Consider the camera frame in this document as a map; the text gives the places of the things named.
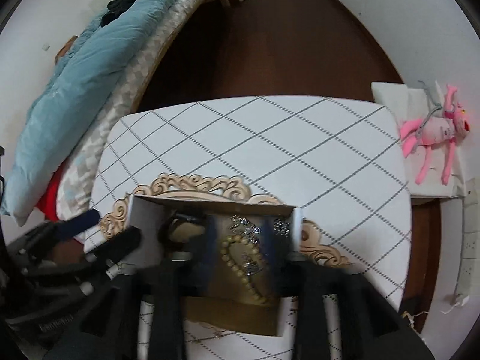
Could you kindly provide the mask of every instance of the white wall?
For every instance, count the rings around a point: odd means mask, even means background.
[[[11,169],[18,136],[28,107],[41,93],[57,52],[72,35],[80,35],[101,4],[109,0],[23,0],[0,34],[0,145],[5,148],[1,171]],[[49,44],[46,52],[42,49]],[[43,219],[35,212],[22,228]],[[20,235],[9,217],[1,218],[7,242]]]
[[[464,143],[467,178],[480,176],[480,40],[454,0],[340,0],[363,23],[407,85],[417,80],[459,87],[473,131]],[[442,203],[442,254],[431,312],[423,336],[437,360],[449,359],[480,312],[472,298],[448,315],[462,241],[461,202]]]

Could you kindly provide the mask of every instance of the pink stuffed toy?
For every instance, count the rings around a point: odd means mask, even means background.
[[[432,145],[445,141],[448,141],[448,155],[442,173],[442,183],[443,185],[448,184],[450,173],[452,172],[457,138],[465,138],[470,131],[465,109],[460,103],[453,102],[453,95],[457,92],[457,88],[447,85],[447,90],[445,106],[443,107],[443,117],[430,117],[426,120],[409,120],[406,121],[400,129],[400,139],[403,140],[402,150],[405,158],[407,158],[418,145],[425,146],[427,150],[425,162],[415,179],[418,185],[423,183],[430,168]]]

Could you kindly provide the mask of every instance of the cardboard box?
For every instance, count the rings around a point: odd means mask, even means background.
[[[302,213],[299,208],[287,205],[247,204],[240,202],[215,202],[210,200],[164,199],[135,195],[130,198],[125,226],[135,226],[142,231],[140,247],[125,259],[126,263],[139,268],[156,266],[164,256],[164,247],[159,244],[158,231],[172,210],[194,208],[217,221],[215,264],[205,297],[184,298],[184,315],[194,322],[209,323],[219,328],[259,335],[282,335],[291,299],[268,296],[268,302],[259,303],[249,294],[234,271],[222,260],[222,243],[231,236],[228,226],[230,217],[239,215],[257,225],[261,217],[279,216],[288,218],[292,249],[299,251],[302,231]],[[240,256],[248,256],[245,245],[231,244],[230,256],[239,263]],[[256,274],[256,288],[263,295],[269,293],[268,269]]]

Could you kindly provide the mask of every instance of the light blue comforter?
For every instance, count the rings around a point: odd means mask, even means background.
[[[1,207],[25,224],[52,174],[107,101],[123,69],[176,0],[137,0],[100,28],[96,17],[56,66],[17,143]]]

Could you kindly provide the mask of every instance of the tablecloth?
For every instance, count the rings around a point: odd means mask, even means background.
[[[399,307],[410,257],[410,196],[398,131],[375,103],[316,96],[257,96],[175,105],[123,117],[102,154],[90,206],[103,216],[85,250],[122,230],[131,193],[216,195],[303,209],[301,251],[319,263],[360,263]],[[335,297],[332,358],[341,358]],[[151,307],[143,305],[140,348]],[[224,332],[185,322],[192,359],[287,359],[283,337]]]

